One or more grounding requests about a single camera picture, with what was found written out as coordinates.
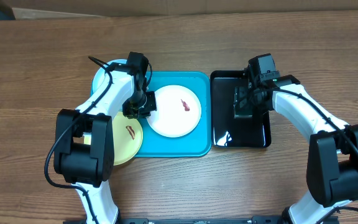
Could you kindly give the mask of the green scouring sponge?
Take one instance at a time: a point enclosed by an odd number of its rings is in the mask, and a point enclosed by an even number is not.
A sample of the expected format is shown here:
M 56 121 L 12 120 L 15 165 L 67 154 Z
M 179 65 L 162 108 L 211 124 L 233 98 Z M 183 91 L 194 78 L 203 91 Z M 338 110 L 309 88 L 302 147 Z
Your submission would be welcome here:
M 247 98 L 247 88 L 237 86 L 234 88 L 234 117 L 251 118 L 253 114 L 252 105 Z

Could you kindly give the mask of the white plate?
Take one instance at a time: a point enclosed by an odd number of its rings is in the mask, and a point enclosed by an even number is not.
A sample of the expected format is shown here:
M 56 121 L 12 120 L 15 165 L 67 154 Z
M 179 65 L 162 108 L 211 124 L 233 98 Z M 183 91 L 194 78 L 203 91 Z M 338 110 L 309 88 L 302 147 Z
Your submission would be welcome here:
M 188 88 L 168 85 L 155 91 L 157 110 L 147 118 L 149 126 L 168 138 L 185 136 L 201 119 L 201 103 Z

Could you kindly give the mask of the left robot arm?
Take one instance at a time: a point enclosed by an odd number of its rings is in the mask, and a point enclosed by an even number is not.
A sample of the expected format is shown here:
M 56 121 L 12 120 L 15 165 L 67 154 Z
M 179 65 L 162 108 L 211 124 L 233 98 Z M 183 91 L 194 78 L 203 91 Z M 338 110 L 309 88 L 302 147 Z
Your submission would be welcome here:
M 155 93 L 147 91 L 152 67 L 137 52 L 130 52 L 124 63 L 90 59 L 99 65 L 102 83 L 82 105 L 58 113 L 44 176 L 54 187 L 77 191 L 85 223 L 120 223 L 108 181 L 114 162 L 112 121 L 119 111 L 138 119 L 157 109 Z

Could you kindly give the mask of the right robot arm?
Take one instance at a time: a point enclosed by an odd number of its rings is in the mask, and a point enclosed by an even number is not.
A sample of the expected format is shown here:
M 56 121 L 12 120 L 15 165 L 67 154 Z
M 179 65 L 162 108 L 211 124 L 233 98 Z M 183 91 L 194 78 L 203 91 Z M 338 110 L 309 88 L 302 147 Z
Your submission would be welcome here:
M 235 89 L 234 117 L 248 118 L 276 111 L 309 142 L 308 191 L 284 209 L 279 223 L 325 223 L 341 210 L 358 212 L 358 124 L 335 117 L 306 92 L 292 75 L 281 76 L 270 54 L 249 60 Z

